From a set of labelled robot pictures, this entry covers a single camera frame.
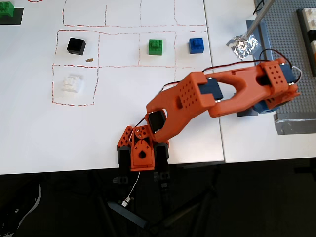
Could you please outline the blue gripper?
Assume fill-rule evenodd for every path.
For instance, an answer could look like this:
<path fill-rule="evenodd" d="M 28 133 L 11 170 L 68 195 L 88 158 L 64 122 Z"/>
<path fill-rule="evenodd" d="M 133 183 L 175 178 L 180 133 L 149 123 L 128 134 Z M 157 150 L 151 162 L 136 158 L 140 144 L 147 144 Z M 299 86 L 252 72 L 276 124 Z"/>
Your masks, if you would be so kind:
<path fill-rule="evenodd" d="M 277 103 L 274 98 L 261 100 L 252 106 L 252 109 L 259 114 L 267 114 L 276 111 L 282 103 Z"/>

